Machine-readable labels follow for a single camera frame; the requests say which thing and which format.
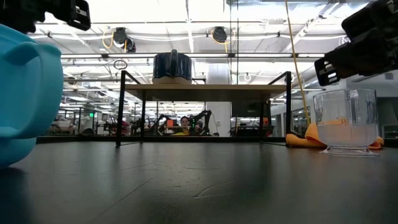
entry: dark table surface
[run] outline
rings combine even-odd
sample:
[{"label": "dark table surface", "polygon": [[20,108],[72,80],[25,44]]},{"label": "dark table surface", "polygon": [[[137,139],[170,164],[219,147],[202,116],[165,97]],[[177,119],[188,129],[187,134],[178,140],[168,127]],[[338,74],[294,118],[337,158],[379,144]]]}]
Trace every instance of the dark table surface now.
[{"label": "dark table surface", "polygon": [[39,144],[0,170],[0,223],[398,223],[398,150]]}]

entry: blue container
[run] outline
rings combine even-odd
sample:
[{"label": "blue container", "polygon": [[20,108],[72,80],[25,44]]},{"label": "blue container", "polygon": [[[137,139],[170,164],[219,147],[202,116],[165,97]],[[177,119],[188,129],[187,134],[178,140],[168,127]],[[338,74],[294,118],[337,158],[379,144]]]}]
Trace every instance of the blue container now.
[{"label": "blue container", "polygon": [[61,52],[0,25],[0,167],[25,158],[58,113]]},{"label": "blue container", "polygon": [[154,57],[154,84],[192,82],[192,59],[185,54],[172,50]]}]

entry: wooden tabletop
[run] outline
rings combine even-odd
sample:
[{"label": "wooden tabletop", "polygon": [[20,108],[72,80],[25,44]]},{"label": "wooden tabletop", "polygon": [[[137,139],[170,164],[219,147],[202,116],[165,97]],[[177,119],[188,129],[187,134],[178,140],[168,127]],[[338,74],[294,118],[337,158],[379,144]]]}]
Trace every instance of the wooden tabletop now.
[{"label": "wooden tabletop", "polygon": [[268,100],[286,91],[285,85],[126,85],[126,91],[148,101],[240,101]]}]

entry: orange cloth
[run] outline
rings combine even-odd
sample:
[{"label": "orange cloth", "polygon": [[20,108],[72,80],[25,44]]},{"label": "orange cloth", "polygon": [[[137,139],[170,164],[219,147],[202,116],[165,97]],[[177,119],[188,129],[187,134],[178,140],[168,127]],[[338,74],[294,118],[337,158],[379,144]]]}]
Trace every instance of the orange cloth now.
[{"label": "orange cloth", "polygon": [[[336,121],[330,121],[328,124],[346,124],[345,119],[339,119]],[[305,139],[301,139],[294,134],[286,135],[286,144],[293,147],[322,147],[326,148],[326,145],[320,142],[318,137],[318,128],[316,124],[311,123],[305,132]],[[384,140],[381,137],[377,137],[374,143],[369,146],[369,149],[381,149],[384,145]]]}]

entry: clear plastic cup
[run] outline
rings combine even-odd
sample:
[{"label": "clear plastic cup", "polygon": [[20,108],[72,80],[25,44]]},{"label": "clear plastic cup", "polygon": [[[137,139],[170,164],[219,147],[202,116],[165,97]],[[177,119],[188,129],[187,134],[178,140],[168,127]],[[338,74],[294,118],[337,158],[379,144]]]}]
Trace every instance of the clear plastic cup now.
[{"label": "clear plastic cup", "polygon": [[378,156],[368,149],[377,138],[376,91],[336,90],[313,97],[322,153],[339,156]]}]

